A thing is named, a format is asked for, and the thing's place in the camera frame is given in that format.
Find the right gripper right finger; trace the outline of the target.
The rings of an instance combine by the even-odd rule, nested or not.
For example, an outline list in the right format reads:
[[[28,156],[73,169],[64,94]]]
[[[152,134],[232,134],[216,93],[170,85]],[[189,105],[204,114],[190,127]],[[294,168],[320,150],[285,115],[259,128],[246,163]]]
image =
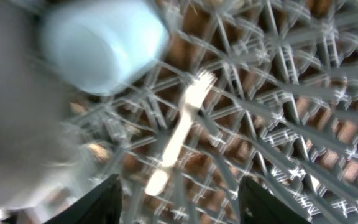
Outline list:
[[[243,176],[237,198],[240,224],[310,224],[251,177]]]

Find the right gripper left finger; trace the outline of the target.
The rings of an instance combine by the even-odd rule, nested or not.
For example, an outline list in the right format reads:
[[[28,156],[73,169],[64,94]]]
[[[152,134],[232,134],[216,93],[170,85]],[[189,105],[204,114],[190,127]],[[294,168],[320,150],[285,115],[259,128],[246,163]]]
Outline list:
[[[45,224],[119,224],[121,212],[122,185],[112,174]]]

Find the white plastic fork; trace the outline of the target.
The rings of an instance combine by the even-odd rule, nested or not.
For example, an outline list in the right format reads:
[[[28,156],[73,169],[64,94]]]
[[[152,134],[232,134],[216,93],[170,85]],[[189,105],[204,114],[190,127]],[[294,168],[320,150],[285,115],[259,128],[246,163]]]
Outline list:
[[[214,73],[202,70],[183,92],[178,105],[179,120],[168,142],[163,146],[161,162],[150,176],[144,189],[147,195],[156,196],[165,188],[170,178],[170,170],[180,155],[181,147],[193,125],[195,116],[215,81]]]

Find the light blue cup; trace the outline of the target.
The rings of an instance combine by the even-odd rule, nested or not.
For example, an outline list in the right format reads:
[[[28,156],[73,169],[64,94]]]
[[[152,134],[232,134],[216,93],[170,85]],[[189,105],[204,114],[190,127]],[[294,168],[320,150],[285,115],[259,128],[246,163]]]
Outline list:
[[[40,47],[57,75],[98,96],[119,93],[149,71],[170,40],[154,2],[70,1],[49,10]]]

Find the grey plate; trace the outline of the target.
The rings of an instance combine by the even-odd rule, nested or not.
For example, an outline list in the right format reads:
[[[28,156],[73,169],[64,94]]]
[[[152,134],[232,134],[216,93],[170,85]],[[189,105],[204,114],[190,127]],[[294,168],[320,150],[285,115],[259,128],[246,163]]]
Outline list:
[[[34,58],[31,15],[0,1],[0,208],[26,208],[62,185],[79,163],[62,125],[66,89]]]

